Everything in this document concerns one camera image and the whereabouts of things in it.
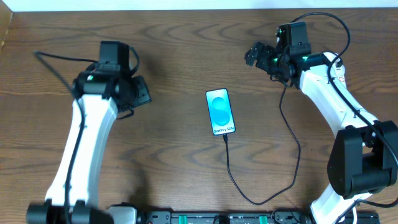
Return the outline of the blue Galaxy smartphone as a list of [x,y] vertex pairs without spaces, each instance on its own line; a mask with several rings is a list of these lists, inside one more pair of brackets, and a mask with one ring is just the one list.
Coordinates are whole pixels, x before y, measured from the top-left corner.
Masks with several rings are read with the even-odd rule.
[[210,90],[205,96],[213,135],[234,133],[236,126],[227,89]]

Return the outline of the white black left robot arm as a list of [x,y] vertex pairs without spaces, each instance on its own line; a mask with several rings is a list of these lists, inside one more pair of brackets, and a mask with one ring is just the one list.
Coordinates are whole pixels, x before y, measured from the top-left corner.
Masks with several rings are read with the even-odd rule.
[[57,174],[42,204],[30,204],[27,223],[145,223],[146,216],[129,203],[98,207],[98,183],[104,150],[113,123],[134,115],[150,103],[149,89],[139,64],[131,64],[136,51],[119,41],[102,41],[99,59],[69,84],[44,60],[35,57],[70,91],[73,114],[70,132]]

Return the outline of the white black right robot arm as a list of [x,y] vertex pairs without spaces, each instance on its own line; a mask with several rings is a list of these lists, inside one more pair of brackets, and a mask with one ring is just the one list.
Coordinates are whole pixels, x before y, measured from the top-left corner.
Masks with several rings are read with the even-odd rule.
[[256,42],[249,66],[296,87],[319,109],[335,142],[327,164],[328,187],[310,205],[312,223],[339,223],[355,205],[397,182],[397,125],[366,111],[346,88],[345,67],[333,52],[313,53],[304,22],[282,24],[277,45]]

